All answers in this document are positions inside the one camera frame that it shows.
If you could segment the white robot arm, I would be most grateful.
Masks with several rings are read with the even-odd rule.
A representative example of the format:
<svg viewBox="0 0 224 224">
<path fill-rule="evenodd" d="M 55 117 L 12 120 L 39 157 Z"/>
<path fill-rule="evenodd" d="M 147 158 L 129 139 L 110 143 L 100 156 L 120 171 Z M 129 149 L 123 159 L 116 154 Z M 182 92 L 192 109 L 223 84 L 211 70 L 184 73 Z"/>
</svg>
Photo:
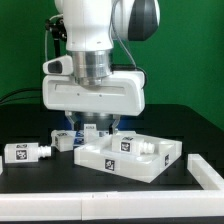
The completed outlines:
<svg viewBox="0 0 224 224">
<path fill-rule="evenodd" d="M 67 54 L 43 64 L 43 101 L 63 111 L 112 116 L 115 130 L 123 115 L 144 107 L 145 72 L 113 65 L 113 42 L 144 41 L 160 23 L 157 0 L 54 0 L 59 22 L 48 29 L 66 41 Z"/>
</svg>

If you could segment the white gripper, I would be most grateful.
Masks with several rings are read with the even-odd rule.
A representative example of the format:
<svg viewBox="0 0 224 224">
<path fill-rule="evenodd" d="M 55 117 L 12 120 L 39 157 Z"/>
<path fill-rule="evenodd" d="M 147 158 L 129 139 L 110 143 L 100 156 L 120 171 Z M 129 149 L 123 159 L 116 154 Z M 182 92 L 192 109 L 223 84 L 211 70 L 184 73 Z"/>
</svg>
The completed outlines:
<svg viewBox="0 0 224 224">
<path fill-rule="evenodd" d="M 140 71 L 115 71 L 100 86 L 78 85 L 72 76 L 47 75 L 43 81 L 43 99 L 48 109 L 66 111 L 72 130 L 77 122 L 74 112 L 112 114 L 111 129 L 115 134 L 120 115 L 137 116 L 143 111 L 144 82 Z"/>
</svg>

